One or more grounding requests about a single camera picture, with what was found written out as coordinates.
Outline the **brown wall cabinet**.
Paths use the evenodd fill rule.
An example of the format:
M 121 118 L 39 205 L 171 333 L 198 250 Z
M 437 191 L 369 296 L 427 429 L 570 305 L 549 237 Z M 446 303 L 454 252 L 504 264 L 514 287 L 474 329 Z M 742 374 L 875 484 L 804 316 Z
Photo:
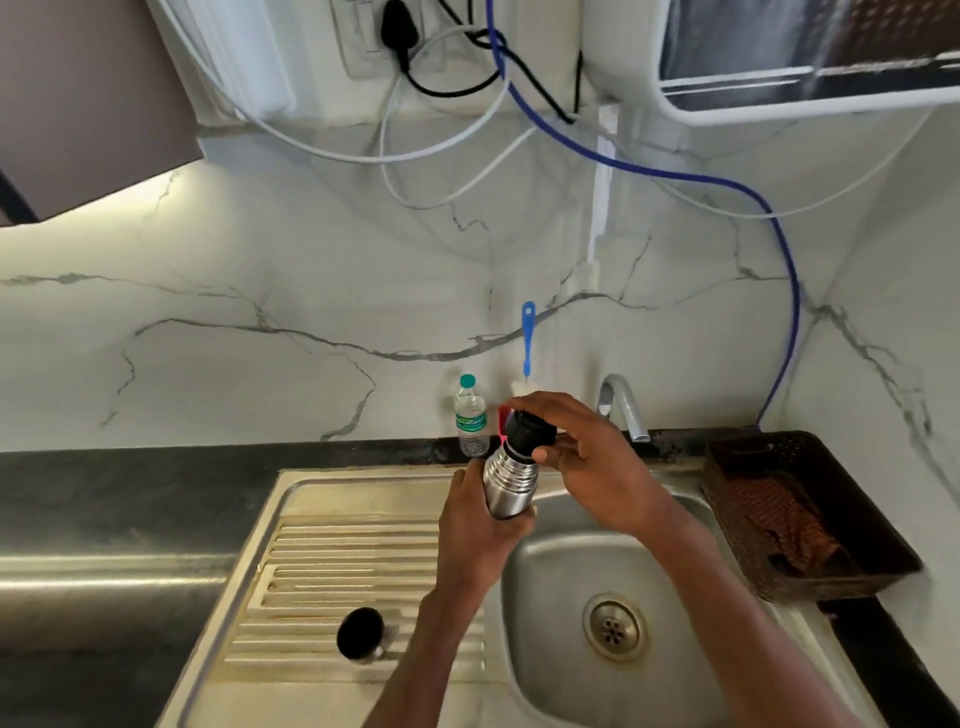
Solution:
M 0 227 L 202 157 L 147 0 L 0 0 Z

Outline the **person's left forearm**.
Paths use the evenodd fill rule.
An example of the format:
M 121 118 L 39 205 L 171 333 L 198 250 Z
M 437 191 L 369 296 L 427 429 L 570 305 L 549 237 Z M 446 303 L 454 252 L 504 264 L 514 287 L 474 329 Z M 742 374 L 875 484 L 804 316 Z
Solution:
M 407 649 L 362 728 L 438 727 L 453 663 L 485 594 L 454 584 L 426 595 Z

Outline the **white wall box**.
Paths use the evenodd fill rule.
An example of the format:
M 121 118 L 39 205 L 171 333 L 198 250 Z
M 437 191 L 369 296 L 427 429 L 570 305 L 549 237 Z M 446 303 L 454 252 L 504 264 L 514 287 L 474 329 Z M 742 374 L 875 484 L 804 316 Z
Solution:
M 297 99 L 267 0 L 178 0 L 179 16 L 225 102 L 258 120 L 292 116 Z

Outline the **person's right hand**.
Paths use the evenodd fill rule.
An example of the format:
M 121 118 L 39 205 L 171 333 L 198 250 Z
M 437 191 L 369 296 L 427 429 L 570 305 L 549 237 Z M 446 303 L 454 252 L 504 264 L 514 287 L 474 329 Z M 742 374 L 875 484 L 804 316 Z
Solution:
M 578 443 L 582 469 L 560 475 L 570 495 L 601 526 L 653 544 L 655 526 L 675 502 L 610 421 L 566 393 L 537 391 L 507 404 L 556 426 L 561 435 L 555 443 Z

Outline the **stainless steel flask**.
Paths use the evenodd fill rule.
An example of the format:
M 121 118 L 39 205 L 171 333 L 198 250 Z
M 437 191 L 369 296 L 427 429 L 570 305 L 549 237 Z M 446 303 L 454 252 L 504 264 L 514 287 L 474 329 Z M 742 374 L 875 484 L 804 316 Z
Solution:
M 525 512 L 537 490 L 540 465 L 516 452 L 507 440 L 485 462 L 482 482 L 487 510 L 494 519 L 506 521 Z

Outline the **person's left hand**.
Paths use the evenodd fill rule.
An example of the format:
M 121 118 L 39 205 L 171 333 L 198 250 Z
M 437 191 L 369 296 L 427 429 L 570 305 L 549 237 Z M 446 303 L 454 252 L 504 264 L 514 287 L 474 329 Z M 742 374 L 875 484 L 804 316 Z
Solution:
M 473 459 L 454 473 L 438 521 L 437 588 L 476 602 L 498 581 L 518 545 L 494 543 L 483 469 L 483 461 Z

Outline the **white wall socket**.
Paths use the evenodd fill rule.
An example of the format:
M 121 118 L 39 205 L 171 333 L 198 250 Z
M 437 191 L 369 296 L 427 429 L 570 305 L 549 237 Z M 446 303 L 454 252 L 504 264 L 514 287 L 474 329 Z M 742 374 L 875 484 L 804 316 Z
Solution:
M 381 39 L 388 0 L 329 0 L 345 72 L 353 80 L 389 79 L 396 55 Z

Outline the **stainless steel sink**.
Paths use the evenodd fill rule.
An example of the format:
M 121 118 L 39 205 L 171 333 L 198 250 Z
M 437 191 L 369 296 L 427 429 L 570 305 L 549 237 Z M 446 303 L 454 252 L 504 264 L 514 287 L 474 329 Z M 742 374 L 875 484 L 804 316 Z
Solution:
M 452 467 L 292 470 L 276 481 L 156 728 L 357 728 L 398 665 L 436 581 Z M 532 534 L 512 553 L 453 662 L 438 728 L 735 728 L 665 573 L 544 471 Z M 582 613 L 615 593 L 649 642 L 617 663 Z M 337 650 L 370 606 L 381 659 Z

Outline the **person's right forearm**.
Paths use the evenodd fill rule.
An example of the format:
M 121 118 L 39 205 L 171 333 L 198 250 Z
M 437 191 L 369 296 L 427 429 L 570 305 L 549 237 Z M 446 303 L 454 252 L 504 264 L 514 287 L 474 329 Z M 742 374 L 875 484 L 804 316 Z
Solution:
M 740 728 L 863 728 L 701 521 L 670 494 L 642 516 L 635 536 L 677 591 Z

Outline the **white water purifier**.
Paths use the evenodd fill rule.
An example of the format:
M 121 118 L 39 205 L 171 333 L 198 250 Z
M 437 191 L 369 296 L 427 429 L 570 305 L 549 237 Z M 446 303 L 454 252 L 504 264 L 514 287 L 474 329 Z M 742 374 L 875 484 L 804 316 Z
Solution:
M 695 126 L 960 103 L 960 0 L 582 0 L 598 91 Z

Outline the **thin white tube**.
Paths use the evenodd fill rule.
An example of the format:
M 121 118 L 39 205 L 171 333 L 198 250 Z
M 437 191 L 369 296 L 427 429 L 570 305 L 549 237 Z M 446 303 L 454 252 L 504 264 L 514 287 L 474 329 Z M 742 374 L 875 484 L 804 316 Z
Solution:
M 913 127 L 910 128 L 909 132 L 906 134 L 903 140 L 891 151 L 889 151 L 884 157 L 882 157 L 876 164 L 873 165 L 868 171 L 864 172 L 861 176 L 853 180 L 847 186 L 836 190 L 832 194 L 821 198 L 820 200 L 815 200 L 808 204 L 802 205 L 800 207 L 795 207 L 788 210 L 779 210 L 779 211 L 769 211 L 761 213 L 744 213 L 731 211 L 724 208 L 719 208 L 715 205 L 697 200 L 685 192 L 681 191 L 676 185 L 662 181 L 654 180 L 654 185 L 656 185 L 661 191 L 665 192 L 669 196 L 688 204 L 689 206 L 698 209 L 702 212 L 715 214 L 717 216 L 726 217 L 727 219 L 732 220 L 746 220 L 746 221 L 772 221 L 775 218 L 783 218 L 788 216 L 796 216 L 800 214 L 811 213 L 813 211 L 822 208 L 823 206 L 833 203 L 845 195 L 852 193 L 858 188 L 866 185 L 874 177 L 880 175 L 888 166 L 894 163 L 897 157 L 901 152 L 906 150 L 906 147 L 918 136 L 927 122 L 930 120 L 930 117 L 935 113 L 936 108 L 934 106 L 927 106 L 923 109 L 921 116 L 918 116 L 918 120 Z

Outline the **black flask stopper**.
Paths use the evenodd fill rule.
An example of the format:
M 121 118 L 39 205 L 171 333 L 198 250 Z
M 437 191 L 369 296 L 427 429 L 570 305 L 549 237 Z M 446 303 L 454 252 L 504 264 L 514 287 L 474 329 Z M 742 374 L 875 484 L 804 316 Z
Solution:
M 523 464 L 534 463 L 534 451 L 553 446 L 557 435 L 556 425 L 523 410 L 511 409 L 501 427 L 503 449 L 512 460 Z

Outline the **round sink drain strainer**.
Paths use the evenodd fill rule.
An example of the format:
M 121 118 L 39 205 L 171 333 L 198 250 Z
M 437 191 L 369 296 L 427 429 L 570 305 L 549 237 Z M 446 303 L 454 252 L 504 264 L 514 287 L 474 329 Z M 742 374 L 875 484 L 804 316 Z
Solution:
M 582 631 L 601 658 L 618 664 L 641 659 L 649 643 L 649 630 L 639 608 L 614 592 L 597 593 L 586 602 Z

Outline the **white wall conduit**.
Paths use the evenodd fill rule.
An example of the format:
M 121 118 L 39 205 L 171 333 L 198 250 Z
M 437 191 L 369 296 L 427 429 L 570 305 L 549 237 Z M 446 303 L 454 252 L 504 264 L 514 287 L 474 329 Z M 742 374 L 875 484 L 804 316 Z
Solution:
M 617 154 L 616 145 L 608 136 L 615 137 L 618 132 L 619 106 L 615 103 L 601 105 L 597 109 L 596 154 L 613 159 Z M 598 163 L 593 182 L 591 220 L 586 247 L 586 263 L 590 269 L 598 266 L 597 247 L 600 239 L 606 235 L 610 198 L 615 169 Z

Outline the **brown cloth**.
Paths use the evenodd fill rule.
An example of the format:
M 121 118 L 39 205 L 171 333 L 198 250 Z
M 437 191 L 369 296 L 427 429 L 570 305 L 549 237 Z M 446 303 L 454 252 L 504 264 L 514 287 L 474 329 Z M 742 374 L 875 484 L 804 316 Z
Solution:
M 768 560 L 790 577 L 840 577 L 856 562 L 789 482 L 775 474 L 728 480 L 730 498 L 772 549 Z

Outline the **black flask cup lid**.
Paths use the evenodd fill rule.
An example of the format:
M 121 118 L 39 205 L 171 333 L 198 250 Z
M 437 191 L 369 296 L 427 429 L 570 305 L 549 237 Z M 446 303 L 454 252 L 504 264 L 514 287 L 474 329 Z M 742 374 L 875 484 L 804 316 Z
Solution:
M 347 614 L 335 637 L 338 652 L 346 660 L 370 664 L 384 654 L 387 627 L 382 614 L 374 607 L 364 606 Z

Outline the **clear plastic water bottle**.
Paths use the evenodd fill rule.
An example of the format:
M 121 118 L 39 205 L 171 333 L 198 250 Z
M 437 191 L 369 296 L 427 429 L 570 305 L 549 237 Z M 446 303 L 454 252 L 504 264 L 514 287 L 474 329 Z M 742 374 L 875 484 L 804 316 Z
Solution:
M 473 374 L 461 374 L 453 410 L 462 454 L 469 459 L 485 458 L 490 449 L 490 437 L 486 431 L 487 406 L 477 390 Z

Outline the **brown plastic basket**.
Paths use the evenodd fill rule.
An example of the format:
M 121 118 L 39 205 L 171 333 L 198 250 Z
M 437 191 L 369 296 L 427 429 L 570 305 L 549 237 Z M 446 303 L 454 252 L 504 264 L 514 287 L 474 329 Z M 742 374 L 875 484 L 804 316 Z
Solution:
M 789 482 L 856 566 L 840 576 L 795 577 L 771 564 L 770 544 L 733 502 L 740 477 L 776 475 Z M 707 444 L 702 490 L 736 564 L 763 600 L 780 603 L 859 600 L 923 569 L 920 557 L 831 451 L 805 431 L 750 433 Z

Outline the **steel sink faucet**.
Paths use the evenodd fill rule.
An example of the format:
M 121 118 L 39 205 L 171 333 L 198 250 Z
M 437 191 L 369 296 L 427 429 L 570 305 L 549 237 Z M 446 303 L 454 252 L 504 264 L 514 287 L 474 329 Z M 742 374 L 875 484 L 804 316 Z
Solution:
M 640 409 L 629 382 L 618 373 L 610 373 L 601 383 L 595 411 L 600 417 L 610 421 L 616 407 L 627 428 L 630 441 L 635 444 L 651 443 L 652 437 L 642 421 Z

